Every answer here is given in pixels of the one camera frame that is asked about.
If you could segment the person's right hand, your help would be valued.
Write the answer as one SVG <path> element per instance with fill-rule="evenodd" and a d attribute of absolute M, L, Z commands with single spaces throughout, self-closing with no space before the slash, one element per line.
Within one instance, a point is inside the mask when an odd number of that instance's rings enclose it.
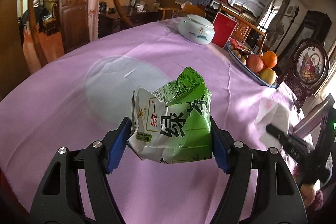
<path fill-rule="evenodd" d="M 313 184 L 302 184 L 300 193 L 308 211 L 318 211 L 323 206 L 323 193 L 315 190 Z"/>

